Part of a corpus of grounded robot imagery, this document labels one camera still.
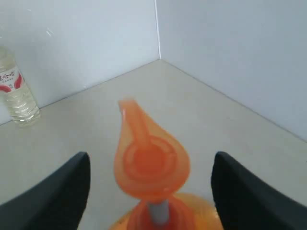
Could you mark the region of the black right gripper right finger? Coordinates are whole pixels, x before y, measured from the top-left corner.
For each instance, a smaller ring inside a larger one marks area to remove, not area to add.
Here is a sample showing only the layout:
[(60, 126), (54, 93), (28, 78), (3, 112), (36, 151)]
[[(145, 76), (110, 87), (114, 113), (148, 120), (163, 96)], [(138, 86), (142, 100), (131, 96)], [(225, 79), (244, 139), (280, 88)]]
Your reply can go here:
[(213, 199), (225, 230), (305, 230), (306, 206), (266, 184), (226, 152), (214, 158)]

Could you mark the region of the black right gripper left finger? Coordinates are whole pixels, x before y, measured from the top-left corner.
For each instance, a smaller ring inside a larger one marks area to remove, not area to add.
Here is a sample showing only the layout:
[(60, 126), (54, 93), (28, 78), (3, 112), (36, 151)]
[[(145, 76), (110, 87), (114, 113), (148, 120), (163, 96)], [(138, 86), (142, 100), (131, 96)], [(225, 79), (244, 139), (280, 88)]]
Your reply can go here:
[(90, 191), (90, 158), (79, 152), (40, 183), (0, 206), (2, 230), (76, 230)]

